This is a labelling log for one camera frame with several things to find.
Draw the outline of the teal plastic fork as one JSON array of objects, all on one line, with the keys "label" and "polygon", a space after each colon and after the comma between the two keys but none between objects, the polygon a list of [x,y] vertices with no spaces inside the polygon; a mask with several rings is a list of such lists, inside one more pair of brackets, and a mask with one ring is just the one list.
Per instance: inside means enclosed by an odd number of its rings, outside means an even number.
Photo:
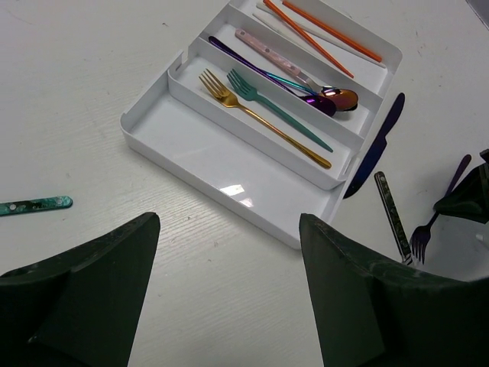
[{"label": "teal plastic fork", "polygon": [[268,98],[258,93],[257,89],[246,82],[234,69],[227,74],[228,81],[232,85],[235,92],[246,101],[257,102],[265,108],[272,111],[275,115],[284,120],[289,126],[306,136],[309,140],[315,142],[320,147],[329,152],[333,149],[326,144],[320,137],[310,131],[305,125],[298,122],[294,117],[283,111],[280,107],[271,102]]}]

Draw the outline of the pink-handled steel spoon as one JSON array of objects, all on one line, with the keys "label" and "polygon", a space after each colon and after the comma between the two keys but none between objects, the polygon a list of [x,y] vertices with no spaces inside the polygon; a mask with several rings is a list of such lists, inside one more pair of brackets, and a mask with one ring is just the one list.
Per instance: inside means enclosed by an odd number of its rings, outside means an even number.
[{"label": "pink-handled steel spoon", "polygon": [[338,92],[338,88],[336,87],[320,86],[318,83],[313,81],[311,77],[306,75],[297,65],[293,64],[287,58],[283,57],[248,32],[239,28],[235,31],[235,36],[268,59],[271,63],[281,68],[281,70],[287,73],[289,76],[292,76],[305,86],[308,86],[313,92],[323,94],[324,96],[331,96],[332,91]]}]

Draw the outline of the iridescent purple spoon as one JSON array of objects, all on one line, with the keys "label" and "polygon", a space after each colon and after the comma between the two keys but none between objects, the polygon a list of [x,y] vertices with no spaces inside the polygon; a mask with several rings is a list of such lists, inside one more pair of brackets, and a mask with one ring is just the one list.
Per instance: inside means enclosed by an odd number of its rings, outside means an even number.
[{"label": "iridescent purple spoon", "polygon": [[218,38],[216,38],[214,36],[208,36],[208,41],[210,44],[214,45],[215,47],[217,47],[221,51],[225,52],[227,55],[236,59],[238,62],[249,67],[250,69],[252,69],[256,73],[264,76],[265,78],[270,80],[272,83],[275,83],[276,85],[285,89],[287,92],[291,93],[293,96],[303,100],[304,102],[306,102],[309,105],[311,105],[312,107],[318,109],[322,113],[332,117],[337,112],[336,105],[331,100],[326,99],[325,97],[314,96],[314,95],[299,96],[295,92],[293,92],[291,89],[289,89],[287,86],[283,85],[280,81],[277,81],[274,78],[272,78],[271,76],[268,76],[264,70],[256,67],[254,64],[252,64],[251,62],[249,62],[248,60],[243,58],[241,55],[237,54],[230,47],[228,47],[223,42],[221,42]]}]

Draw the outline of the iridescent blue-handled spoon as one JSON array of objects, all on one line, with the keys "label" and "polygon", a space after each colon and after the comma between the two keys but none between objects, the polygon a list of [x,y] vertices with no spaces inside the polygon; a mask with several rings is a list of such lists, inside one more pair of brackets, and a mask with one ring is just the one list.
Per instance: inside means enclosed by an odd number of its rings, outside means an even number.
[{"label": "iridescent blue-handled spoon", "polygon": [[304,72],[299,72],[296,76],[293,76],[295,81],[270,72],[265,72],[265,74],[285,86],[291,86],[306,94],[314,94],[331,100],[340,112],[354,111],[358,107],[359,98],[356,92],[350,89],[340,89],[335,86],[322,86]]}]

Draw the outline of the green-handled steel knife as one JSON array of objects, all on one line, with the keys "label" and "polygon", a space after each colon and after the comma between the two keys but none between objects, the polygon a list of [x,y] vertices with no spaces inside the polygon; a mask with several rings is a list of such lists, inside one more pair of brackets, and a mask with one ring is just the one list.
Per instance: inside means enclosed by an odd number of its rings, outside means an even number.
[{"label": "green-handled steel knife", "polygon": [[73,205],[69,196],[53,196],[48,198],[20,200],[1,203],[1,216],[13,216],[44,211],[68,209]]}]

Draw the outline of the gold fork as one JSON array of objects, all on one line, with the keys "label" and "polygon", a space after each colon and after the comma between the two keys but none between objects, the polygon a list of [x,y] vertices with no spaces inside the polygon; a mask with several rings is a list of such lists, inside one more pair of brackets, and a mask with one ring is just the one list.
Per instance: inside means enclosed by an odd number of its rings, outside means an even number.
[{"label": "gold fork", "polygon": [[288,134],[285,134],[280,129],[276,128],[267,120],[261,118],[258,114],[250,110],[248,107],[242,105],[238,101],[238,97],[234,93],[232,93],[224,84],[222,84],[220,80],[209,69],[206,69],[199,76],[199,79],[204,87],[207,88],[207,90],[211,93],[211,95],[221,104],[223,104],[224,107],[231,109],[240,109],[241,111],[247,113],[255,120],[260,122],[263,126],[270,129],[276,135],[280,136],[283,140],[294,146],[294,148],[296,148],[301,153],[306,155],[309,159],[317,163],[320,167],[324,169],[330,169],[332,167],[332,164],[328,160],[311,151],[306,146],[291,138]]}]

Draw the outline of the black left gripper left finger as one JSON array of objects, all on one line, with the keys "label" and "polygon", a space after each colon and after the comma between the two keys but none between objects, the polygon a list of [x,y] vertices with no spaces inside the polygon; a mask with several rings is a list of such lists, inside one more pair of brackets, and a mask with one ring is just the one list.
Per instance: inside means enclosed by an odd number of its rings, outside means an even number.
[{"label": "black left gripper left finger", "polygon": [[1,276],[3,366],[127,366],[160,234],[156,213]]}]

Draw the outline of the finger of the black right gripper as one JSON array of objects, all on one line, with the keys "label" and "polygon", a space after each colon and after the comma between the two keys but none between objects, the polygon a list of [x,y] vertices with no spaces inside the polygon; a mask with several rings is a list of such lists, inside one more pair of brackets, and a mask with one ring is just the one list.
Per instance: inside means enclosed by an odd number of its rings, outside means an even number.
[{"label": "finger of the black right gripper", "polygon": [[472,169],[449,195],[435,203],[437,213],[482,224],[488,222],[488,149],[480,156],[484,163]]}]

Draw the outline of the iridescent blue knife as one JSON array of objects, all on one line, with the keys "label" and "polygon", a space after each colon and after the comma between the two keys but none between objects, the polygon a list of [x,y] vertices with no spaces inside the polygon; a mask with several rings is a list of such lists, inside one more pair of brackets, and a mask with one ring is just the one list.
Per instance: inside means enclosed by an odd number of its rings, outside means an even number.
[{"label": "iridescent blue knife", "polygon": [[387,113],[379,132],[377,133],[350,185],[348,186],[344,199],[348,199],[349,197],[355,195],[361,189],[377,165],[377,162],[381,159],[381,156],[387,146],[387,135],[399,120],[403,111],[405,100],[406,96],[404,93],[399,93],[394,100],[393,105]]}]

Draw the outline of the iridescent purple fork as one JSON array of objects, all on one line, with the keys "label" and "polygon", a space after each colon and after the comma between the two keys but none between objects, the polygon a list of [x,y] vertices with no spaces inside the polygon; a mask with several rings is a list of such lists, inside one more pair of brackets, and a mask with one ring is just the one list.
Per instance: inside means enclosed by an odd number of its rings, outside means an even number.
[{"label": "iridescent purple fork", "polygon": [[[461,178],[462,174],[465,172],[465,169],[468,167],[468,165],[471,163],[471,155],[466,154],[460,164],[458,165],[458,168],[449,184],[449,187],[447,191],[445,192],[445,196],[448,196],[454,189],[455,185]],[[438,212],[434,212],[432,215],[430,221],[428,221],[427,224],[424,226],[418,226],[415,228],[413,231],[413,234],[410,238],[410,245],[412,249],[412,253],[414,257],[419,260],[422,264],[425,263],[425,258],[426,258],[426,248],[427,245],[429,244],[429,241],[431,239],[431,228],[434,225],[435,221],[439,217]]]}]

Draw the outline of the white chopstick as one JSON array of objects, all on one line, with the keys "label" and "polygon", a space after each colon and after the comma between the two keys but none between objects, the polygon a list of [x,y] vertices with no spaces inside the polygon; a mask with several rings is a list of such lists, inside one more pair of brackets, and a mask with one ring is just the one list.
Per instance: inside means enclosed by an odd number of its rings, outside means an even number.
[{"label": "white chopstick", "polygon": [[[270,16],[265,16],[263,12],[258,12],[255,11],[252,13],[252,15],[262,23],[264,23],[266,26],[268,26],[271,30],[276,31],[278,34],[284,36],[287,40],[292,41],[296,45],[300,46],[304,50],[312,50],[313,46],[311,43],[308,41],[304,40],[296,31],[294,31],[291,26],[288,24],[285,24],[281,20],[278,19],[277,16],[275,15],[270,15]],[[326,36],[319,36],[320,39],[325,41],[328,44],[334,45],[352,55],[355,55],[356,57],[360,57],[363,60],[366,60],[376,66],[382,67],[383,69],[386,69],[387,67],[381,63],[377,62],[375,60],[372,60],[371,58],[363,55],[359,51],[354,50],[353,48],[349,46],[343,46],[340,44],[339,41],[334,41],[333,39],[327,38]]]},{"label": "white chopstick", "polygon": [[[263,2],[257,2],[256,7],[262,11],[267,12],[270,15],[273,15],[277,19],[283,21],[283,19],[276,12],[274,12],[272,9],[268,8]],[[307,33],[314,35],[314,36],[317,36],[317,37],[323,39],[324,41],[328,41],[328,42],[331,42],[333,44],[339,44],[341,42],[339,39],[337,39],[336,37],[333,37],[328,32],[326,32],[324,30],[320,30],[319,27],[315,26],[314,24],[312,26],[309,26],[304,21],[299,21],[297,19],[294,19],[291,15],[288,15],[288,18],[292,19],[299,27],[301,27]]]}]

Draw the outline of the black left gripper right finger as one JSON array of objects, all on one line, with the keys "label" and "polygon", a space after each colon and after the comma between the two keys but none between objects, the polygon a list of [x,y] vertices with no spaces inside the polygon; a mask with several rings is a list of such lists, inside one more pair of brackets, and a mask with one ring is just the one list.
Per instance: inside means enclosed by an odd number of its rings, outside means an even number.
[{"label": "black left gripper right finger", "polygon": [[326,366],[486,366],[488,281],[394,261],[300,217],[303,263]]}]

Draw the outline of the orange chopstick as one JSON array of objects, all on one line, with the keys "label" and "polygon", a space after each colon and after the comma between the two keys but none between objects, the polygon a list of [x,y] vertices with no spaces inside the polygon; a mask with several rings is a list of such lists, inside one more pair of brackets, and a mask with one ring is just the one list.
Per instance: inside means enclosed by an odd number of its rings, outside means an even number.
[{"label": "orange chopstick", "polygon": [[302,10],[298,6],[292,4],[291,2],[288,2],[288,1],[282,1],[282,3],[284,6],[286,6],[290,10],[296,12],[298,15],[301,15],[306,20],[312,22],[314,25],[316,25],[319,28],[323,29],[324,31],[328,32],[333,37],[339,39],[343,43],[345,43],[348,46],[352,47],[353,49],[359,51],[360,53],[364,54],[365,56],[370,57],[372,60],[375,60],[379,63],[381,63],[383,61],[383,59],[380,55],[377,55],[375,52],[367,49],[366,47],[364,47],[362,45],[360,45],[358,42],[354,41],[349,36],[343,34],[342,32],[336,30],[335,28],[327,25],[326,23],[319,20],[317,17],[311,15],[307,11]]},{"label": "orange chopstick", "polygon": [[326,51],[320,44],[318,44],[313,38],[311,38],[295,21],[288,17],[284,12],[282,12],[272,1],[263,0],[263,3],[267,8],[269,8],[274,14],[276,14],[281,20],[287,23],[291,28],[300,35],[300,37],[305,40],[310,46],[317,50],[321,55],[324,56],[328,61],[330,61],[335,67],[341,70],[346,75],[350,76],[352,79],[355,76],[348,71],[343,65],[341,65],[328,51]]}]

